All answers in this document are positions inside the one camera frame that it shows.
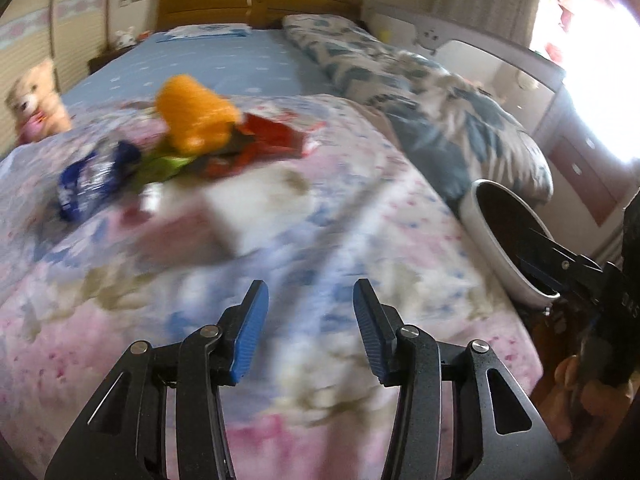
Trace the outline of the right hand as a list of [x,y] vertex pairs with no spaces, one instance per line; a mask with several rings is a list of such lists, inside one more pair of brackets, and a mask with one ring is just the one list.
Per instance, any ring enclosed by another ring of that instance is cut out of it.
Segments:
[[[596,448],[612,440],[636,390],[631,380],[611,387],[593,379],[581,386],[578,365],[578,356],[569,356],[558,365],[554,372],[554,386],[542,401],[539,413],[556,442],[564,443],[570,437],[581,436],[588,445]],[[572,401],[592,417],[591,429],[577,429],[577,419],[570,416]]]

